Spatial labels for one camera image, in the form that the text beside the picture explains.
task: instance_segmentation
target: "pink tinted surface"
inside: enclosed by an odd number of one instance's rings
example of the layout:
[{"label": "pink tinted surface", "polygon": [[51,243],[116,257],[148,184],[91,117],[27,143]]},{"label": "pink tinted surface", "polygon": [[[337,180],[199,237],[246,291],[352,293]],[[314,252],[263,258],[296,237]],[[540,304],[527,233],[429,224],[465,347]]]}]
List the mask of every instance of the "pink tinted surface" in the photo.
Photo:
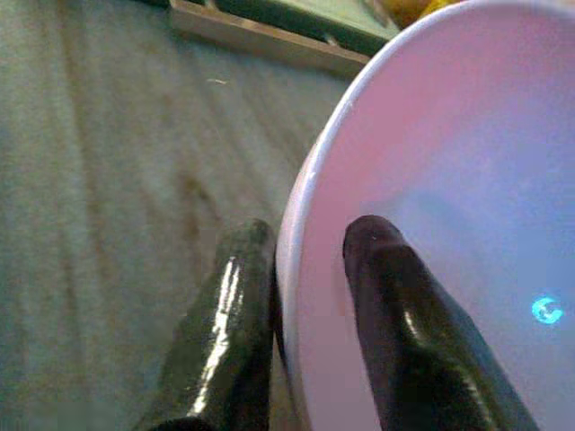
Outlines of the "pink tinted surface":
[{"label": "pink tinted surface", "polygon": [[[572,429],[574,76],[572,13],[470,3],[405,32],[344,96],[279,239],[287,364],[314,430],[378,429],[341,259],[368,213],[472,315],[539,426]],[[541,295],[560,324],[533,319]]]}]

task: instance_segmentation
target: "curved white rim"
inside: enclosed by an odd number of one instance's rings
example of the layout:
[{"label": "curved white rim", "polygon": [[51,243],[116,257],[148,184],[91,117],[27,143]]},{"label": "curved white rim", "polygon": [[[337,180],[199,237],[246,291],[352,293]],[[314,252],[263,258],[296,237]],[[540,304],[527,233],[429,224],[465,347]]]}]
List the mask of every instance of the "curved white rim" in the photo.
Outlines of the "curved white rim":
[{"label": "curved white rim", "polygon": [[[311,422],[306,407],[306,396],[304,392],[301,366],[297,353],[297,340],[299,327],[296,318],[296,305],[299,299],[299,292],[289,291],[287,286],[297,286],[300,277],[300,260],[302,254],[302,242],[307,226],[307,215],[314,195],[317,173],[322,169],[332,142],[340,131],[342,121],[347,112],[353,107],[355,100],[371,82],[372,77],[379,71],[388,58],[395,55],[401,47],[408,43],[419,33],[424,32],[429,27],[434,27],[443,21],[450,19],[453,15],[467,13],[479,9],[497,9],[500,7],[517,6],[537,10],[540,13],[559,15],[575,21],[575,8],[570,8],[565,4],[551,4],[544,2],[528,2],[526,0],[470,0],[467,2],[453,4],[441,9],[417,22],[402,31],[398,36],[389,41],[362,69],[353,80],[347,91],[341,97],[333,114],[327,121],[322,133],[318,136],[310,154],[306,157],[305,163],[297,176],[296,184],[292,189],[289,204],[293,206],[290,217],[282,220],[280,236],[288,236],[289,251],[284,260],[283,266],[278,266],[279,290],[281,296],[281,306],[283,313],[283,325],[290,328],[284,330],[284,345],[286,351],[287,370],[289,373],[290,390],[294,395],[294,402],[298,416],[305,429],[312,429]],[[292,202],[296,191],[300,199]]]}]

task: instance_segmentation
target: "glowing blue symbol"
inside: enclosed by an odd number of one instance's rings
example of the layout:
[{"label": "glowing blue symbol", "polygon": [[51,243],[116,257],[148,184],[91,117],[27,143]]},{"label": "glowing blue symbol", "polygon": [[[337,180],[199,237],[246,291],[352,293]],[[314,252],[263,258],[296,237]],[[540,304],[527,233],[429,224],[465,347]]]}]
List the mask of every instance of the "glowing blue symbol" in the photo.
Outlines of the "glowing blue symbol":
[{"label": "glowing blue symbol", "polygon": [[531,306],[531,312],[541,323],[546,325],[553,325],[561,316],[563,310],[557,307],[557,302],[549,297],[538,299]]}]

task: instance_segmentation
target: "white plastic surface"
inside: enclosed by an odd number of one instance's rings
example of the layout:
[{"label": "white plastic surface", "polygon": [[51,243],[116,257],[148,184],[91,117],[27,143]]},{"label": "white plastic surface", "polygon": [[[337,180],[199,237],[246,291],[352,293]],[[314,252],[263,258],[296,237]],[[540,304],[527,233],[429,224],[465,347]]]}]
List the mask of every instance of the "white plastic surface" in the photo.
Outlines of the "white plastic surface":
[{"label": "white plastic surface", "polygon": [[[575,427],[575,15],[469,2],[360,74],[310,153],[279,237],[287,366],[314,431],[379,429],[341,258],[390,218],[470,313],[538,425]],[[556,299],[554,324],[532,303]]]}]

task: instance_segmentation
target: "rounded tip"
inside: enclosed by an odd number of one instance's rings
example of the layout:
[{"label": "rounded tip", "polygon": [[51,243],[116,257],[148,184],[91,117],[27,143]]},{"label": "rounded tip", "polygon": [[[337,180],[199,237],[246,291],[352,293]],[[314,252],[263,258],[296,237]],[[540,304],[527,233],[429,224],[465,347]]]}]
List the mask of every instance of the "rounded tip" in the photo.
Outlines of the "rounded tip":
[{"label": "rounded tip", "polygon": [[393,223],[379,215],[358,218],[346,229],[343,241],[346,273],[356,273],[361,262],[367,262],[377,248],[390,245],[405,245],[402,233]]}]

